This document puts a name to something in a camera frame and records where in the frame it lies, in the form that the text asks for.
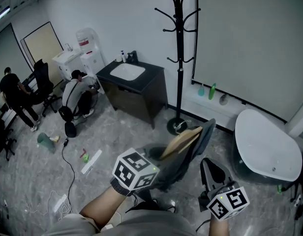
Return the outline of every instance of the black cap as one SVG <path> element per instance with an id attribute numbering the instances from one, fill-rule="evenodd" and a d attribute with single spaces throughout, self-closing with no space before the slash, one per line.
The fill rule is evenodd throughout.
<path id="1" fill-rule="evenodd" d="M 83 76 L 80 70 L 74 70 L 72 72 L 72 79 L 78 79 L 78 76 Z"/>

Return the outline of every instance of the man in white shirt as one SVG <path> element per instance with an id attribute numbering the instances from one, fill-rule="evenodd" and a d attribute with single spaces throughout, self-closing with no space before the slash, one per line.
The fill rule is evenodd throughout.
<path id="1" fill-rule="evenodd" d="M 72 79 L 65 86 L 62 105 L 67 106 L 73 115 L 81 113 L 84 118 L 87 118 L 94 113 L 94 109 L 91 109 L 91 97 L 97 94 L 97 90 L 90 89 L 86 83 L 82 82 L 82 79 L 80 70 L 72 72 Z"/>

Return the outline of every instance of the black backpack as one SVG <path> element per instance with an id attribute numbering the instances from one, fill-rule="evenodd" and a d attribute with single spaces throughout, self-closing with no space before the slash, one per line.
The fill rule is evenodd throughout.
<path id="1" fill-rule="evenodd" d="M 70 108 L 67 106 L 69 97 L 71 96 L 72 92 L 74 91 L 75 87 L 77 86 L 78 82 L 75 84 L 75 86 L 73 87 L 72 91 L 69 93 L 69 96 L 67 98 L 66 101 L 66 106 L 61 106 L 59 109 L 59 114 L 62 117 L 63 120 L 65 120 L 66 122 L 71 122 L 74 120 L 74 114 L 75 111 L 72 113 L 72 111 L 70 110 Z"/>

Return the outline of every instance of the gray chair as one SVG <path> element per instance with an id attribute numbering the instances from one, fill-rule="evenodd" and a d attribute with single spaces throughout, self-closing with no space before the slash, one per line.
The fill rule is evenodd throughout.
<path id="1" fill-rule="evenodd" d="M 38 92 L 35 95 L 34 105 L 43 102 L 43 112 L 42 116 L 45 117 L 45 112 L 50 107 L 54 113 L 57 111 L 53 108 L 52 103 L 57 100 L 62 99 L 62 97 L 57 97 L 53 93 L 53 83 L 49 79 L 49 66 L 48 63 L 43 63 L 42 60 L 37 61 L 34 64 L 34 76 L 37 80 Z"/>
<path id="2" fill-rule="evenodd" d="M 138 190 L 136 194 L 143 200 L 150 201 L 152 199 L 150 195 L 151 189 L 156 188 L 161 191 L 167 191 L 172 184 L 180 181 L 187 172 L 190 162 L 196 156 L 204 153 L 205 148 L 211 139 L 215 123 L 215 119 L 211 119 L 210 121 L 204 123 L 202 125 L 203 129 L 200 136 L 196 141 L 187 146 L 180 153 L 172 153 L 163 160 L 160 160 L 160 157 L 166 149 L 166 146 L 164 145 L 150 144 L 136 149 L 160 169 L 154 183 L 147 188 Z"/>

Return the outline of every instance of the coat rack base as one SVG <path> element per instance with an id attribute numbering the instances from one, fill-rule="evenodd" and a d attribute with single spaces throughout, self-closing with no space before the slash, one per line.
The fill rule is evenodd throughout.
<path id="1" fill-rule="evenodd" d="M 167 123 L 168 132 L 175 136 L 179 135 L 186 129 L 187 129 L 187 124 L 182 118 L 179 118 L 179 120 L 177 120 L 177 118 L 174 117 L 174 118 L 170 119 Z"/>

